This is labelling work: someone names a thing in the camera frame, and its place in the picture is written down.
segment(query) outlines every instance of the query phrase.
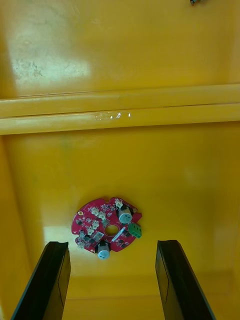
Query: green terminal block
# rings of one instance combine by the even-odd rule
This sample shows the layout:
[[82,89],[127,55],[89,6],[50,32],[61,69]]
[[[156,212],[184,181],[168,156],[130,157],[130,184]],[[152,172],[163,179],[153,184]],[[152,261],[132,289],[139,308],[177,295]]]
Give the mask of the green terminal block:
[[132,236],[134,236],[134,237],[136,237],[138,239],[141,238],[141,236],[142,236],[142,229],[141,229],[140,225],[138,225],[138,224],[136,224],[134,222],[129,223],[128,232]]

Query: yellow ledge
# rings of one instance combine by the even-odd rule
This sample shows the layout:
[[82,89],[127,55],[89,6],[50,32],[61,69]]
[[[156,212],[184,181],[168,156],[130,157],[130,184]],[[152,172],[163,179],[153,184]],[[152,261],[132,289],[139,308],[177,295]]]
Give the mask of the yellow ledge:
[[240,103],[6,117],[0,135],[240,121]]
[[0,118],[240,103],[240,84],[40,95],[0,100]]

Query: center hole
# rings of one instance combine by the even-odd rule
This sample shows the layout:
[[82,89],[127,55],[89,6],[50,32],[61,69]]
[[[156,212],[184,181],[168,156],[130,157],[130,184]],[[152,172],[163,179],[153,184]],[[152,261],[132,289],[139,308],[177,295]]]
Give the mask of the center hole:
[[119,227],[115,224],[110,224],[105,228],[105,234],[109,237],[114,237],[119,232]]

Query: round circuit board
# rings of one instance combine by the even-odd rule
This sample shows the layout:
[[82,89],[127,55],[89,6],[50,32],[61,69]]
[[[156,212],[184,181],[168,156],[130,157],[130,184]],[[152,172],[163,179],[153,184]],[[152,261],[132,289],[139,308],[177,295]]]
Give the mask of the round circuit board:
[[109,257],[111,250],[119,252],[142,236],[137,224],[142,214],[121,198],[109,202],[99,198],[85,204],[73,218],[71,232],[80,249],[98,254],[100,259]]

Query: electrolytic capacitor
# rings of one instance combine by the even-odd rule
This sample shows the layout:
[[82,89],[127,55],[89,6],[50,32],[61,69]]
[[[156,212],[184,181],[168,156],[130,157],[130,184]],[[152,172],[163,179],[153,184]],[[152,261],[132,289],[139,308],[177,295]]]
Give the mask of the electrolytic capacitor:
[[97,256],[99,259],[106,260],[110,256],[109,244],[105,240],[101,240],[97,246]]
[[128,206],[123,205],[118,210],[118,219],[122,224],[129,224],[132,221],[132,213]]

